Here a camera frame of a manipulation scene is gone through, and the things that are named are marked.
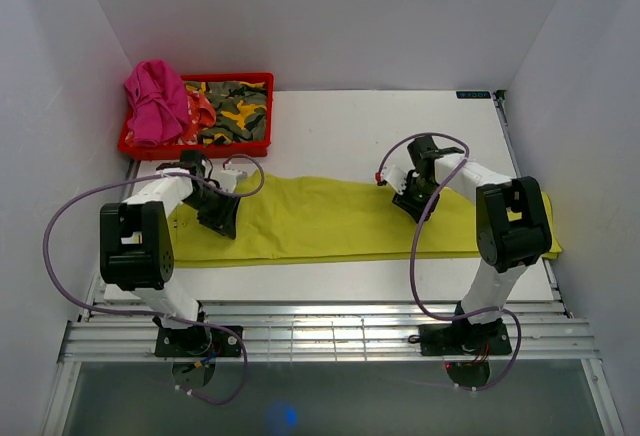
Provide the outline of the yellow-green trousers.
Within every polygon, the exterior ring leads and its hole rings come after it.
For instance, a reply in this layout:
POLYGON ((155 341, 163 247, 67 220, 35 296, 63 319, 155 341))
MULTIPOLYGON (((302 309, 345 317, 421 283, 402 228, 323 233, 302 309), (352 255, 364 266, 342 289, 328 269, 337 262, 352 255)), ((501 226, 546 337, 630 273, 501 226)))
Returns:
POLYGON ((169 219, 177 266, 221 268, 329 262, 474 258, 475 208, 446 189, 423 225, 392 203, 389 187, 321 177, 267 175, 241 200, 236 237, 204 228, 181 205, 169 219))

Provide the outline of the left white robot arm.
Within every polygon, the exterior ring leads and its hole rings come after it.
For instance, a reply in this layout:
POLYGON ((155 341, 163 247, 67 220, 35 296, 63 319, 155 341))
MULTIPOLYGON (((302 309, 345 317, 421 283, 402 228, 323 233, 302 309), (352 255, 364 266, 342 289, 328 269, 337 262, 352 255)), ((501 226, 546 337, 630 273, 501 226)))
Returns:
POLYGON ((206 170, 205 161, 187 150, 177 162, 159 165, 156 178, 137 193, 100 210, 102 279, 146 303, 165 341, 194 356, 210 348, 212 332, 200 323, 201 304, 173 278, 168 218, 185 204, 201 226, 234 239, 240 199, 233 194, 247 178, 234 169, 206 170))

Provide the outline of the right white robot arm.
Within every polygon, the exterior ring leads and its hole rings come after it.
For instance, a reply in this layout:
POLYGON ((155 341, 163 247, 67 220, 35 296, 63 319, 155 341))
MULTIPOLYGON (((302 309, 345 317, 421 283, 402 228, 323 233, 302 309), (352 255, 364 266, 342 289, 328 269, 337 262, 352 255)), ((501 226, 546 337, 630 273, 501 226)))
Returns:
POLYGON ((542 191, 533 177, 510 177, 470 158, 457 138, 440 147, 437 133, 404 139, 413 167, 405 172, 381 163, 377 185, 390 185, 392 202, 419 226, 433 215, 441 193, 450 189, 475 208, 475 238, 480 263, 453 316, 432 317, 410 341, 424 356, 510 355, 503 318, 516 282, 552 247, 552 231, 542 191))

